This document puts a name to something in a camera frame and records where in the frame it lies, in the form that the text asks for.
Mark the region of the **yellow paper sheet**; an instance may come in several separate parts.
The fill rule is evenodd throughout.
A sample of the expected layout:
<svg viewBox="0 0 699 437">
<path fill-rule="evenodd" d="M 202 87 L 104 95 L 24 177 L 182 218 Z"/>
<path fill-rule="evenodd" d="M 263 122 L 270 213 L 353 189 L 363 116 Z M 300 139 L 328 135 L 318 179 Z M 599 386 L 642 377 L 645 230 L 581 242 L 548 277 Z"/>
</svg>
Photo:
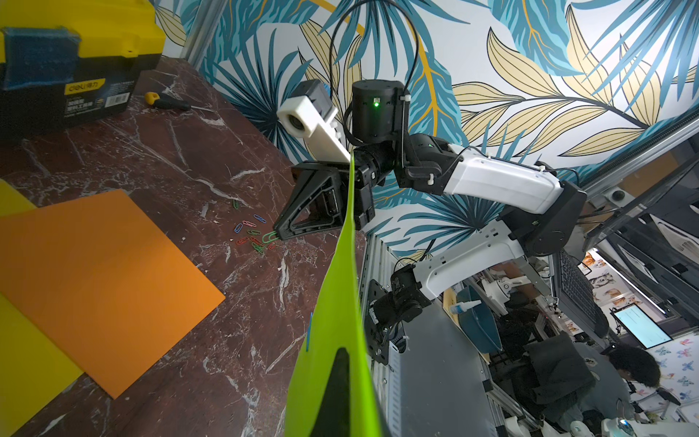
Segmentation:
<svg viewBox="0 0 699 437">
<path fill-rule="evenodd" d="M 83 371 L 16 309 L 16 268 L 1 251 L 1 435 L 11 436 L 73 384 Z"/>
</svg>

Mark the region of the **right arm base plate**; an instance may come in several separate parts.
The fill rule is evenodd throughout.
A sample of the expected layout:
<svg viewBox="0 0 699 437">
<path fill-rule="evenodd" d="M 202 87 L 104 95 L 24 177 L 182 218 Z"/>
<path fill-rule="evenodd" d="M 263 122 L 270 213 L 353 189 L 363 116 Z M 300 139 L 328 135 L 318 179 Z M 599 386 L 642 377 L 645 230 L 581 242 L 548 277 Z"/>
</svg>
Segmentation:
<svg viewBox="0 0 699 437">
<path fill-rule="evenodd" d="M 389 364 L 392 347 L 398 353 L 404 353 L 407 348 L 403 322 L 399 319 L 393 294 L 377 280 L 369 282 L 364 331 L 369 355 L 380 364 Z"/>
</svg>

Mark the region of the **green paper sheet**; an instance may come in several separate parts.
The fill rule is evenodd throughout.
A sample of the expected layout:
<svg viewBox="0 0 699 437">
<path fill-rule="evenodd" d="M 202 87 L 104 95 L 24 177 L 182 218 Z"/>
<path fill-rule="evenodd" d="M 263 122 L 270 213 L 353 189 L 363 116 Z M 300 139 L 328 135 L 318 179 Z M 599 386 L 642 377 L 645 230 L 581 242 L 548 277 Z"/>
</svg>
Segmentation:
<svg viewBox="0 0 699 437">
<path fill-rule="evenodd" d="M 314 309 L 309 351 L 304 351 L 302 344 L 289 384 L 286 436 L 311 434 L 340 348 L 349 353 L 350 436 L 384 435 L 384 417 L 371 378 L 360 307 L 355 232 L 353 206 L 349 206 Z"/>
</svg>

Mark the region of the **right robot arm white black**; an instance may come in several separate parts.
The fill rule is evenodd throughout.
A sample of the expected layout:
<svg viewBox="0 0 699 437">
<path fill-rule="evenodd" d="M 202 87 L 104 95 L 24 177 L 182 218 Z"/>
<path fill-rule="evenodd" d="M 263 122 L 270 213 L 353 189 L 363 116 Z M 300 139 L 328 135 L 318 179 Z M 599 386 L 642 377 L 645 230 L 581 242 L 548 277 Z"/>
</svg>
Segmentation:
<svg viewBox="0 0 699 437">
<path fill-rule="evenodd" d="M 409 322 L 451 285 L 493 265 L 557 253 L 586 201 L 544 165 L 411 133 L 411 103 L 398 81 L 360 80 L 340 112 L 326 84 L 307 80 L 278 111 L 282 127 L 316 155 L 293 169 L 296 185 L 274 226 L 280 239 L 364 227 L 375 215 L 373 191 L 388 178 L 424 197 L 422 210 L 410 214 L 424 257 L 398 269 L 374 302 L 380 329 Z"/>
</svg>

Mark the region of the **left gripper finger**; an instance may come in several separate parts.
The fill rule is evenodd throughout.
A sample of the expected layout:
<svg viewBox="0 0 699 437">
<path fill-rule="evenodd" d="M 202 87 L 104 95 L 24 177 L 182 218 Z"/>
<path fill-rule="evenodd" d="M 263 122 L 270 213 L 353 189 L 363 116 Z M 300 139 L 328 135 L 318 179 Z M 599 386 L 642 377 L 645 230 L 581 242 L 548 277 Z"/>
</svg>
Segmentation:
<svg viewBox="0 0 699 437">
<path fill-rule="evenodd" d="M 310 437 L 351 435 L 350 355 L 338 349 Z"/>
</svg>

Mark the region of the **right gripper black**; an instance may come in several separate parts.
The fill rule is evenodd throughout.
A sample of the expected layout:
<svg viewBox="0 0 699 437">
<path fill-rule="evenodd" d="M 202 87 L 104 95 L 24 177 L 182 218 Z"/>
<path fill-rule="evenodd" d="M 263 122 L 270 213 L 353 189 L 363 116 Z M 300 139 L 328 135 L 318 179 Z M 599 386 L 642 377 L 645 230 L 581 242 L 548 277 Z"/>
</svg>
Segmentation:
<svg viewBox="0 0 699 437">
<path fill-rule="evenodd" d="M 349 164 L 304 162 L 291 173 L 295 186 L 273 227 L 281 240 L 341 228 L 349 206 L 358 231 L 375 217 L 376 164 L 360 160 L 351 169 Z"/>
</svg>

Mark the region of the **orange paper sheet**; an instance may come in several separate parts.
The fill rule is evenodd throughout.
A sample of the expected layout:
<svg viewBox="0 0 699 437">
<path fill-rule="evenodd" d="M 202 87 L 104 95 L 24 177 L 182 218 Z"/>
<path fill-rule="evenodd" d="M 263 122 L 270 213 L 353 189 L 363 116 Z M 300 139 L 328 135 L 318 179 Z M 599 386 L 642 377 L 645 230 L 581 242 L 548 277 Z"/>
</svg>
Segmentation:
<svg viewBox="0 0 699 437">
<path fill-rule="evenodd" d="M 3 217 L 1 291 L 115 398 L 224 299 L 121 190 Z"/>
</svg>

